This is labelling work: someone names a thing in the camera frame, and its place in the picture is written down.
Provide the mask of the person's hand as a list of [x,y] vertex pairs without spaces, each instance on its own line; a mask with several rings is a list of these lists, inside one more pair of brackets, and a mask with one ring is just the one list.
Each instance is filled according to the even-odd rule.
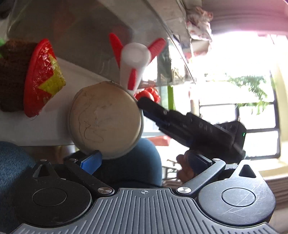
[[188,162],[189,153],[190,151],[186,151],[183,155],[178,155],[176,157],[177,163],[180,164],[180,166],[182,167],[177,172],[177,179],[180,180],[182,183],[186,183],[196,176],[195,172],[192,170]]

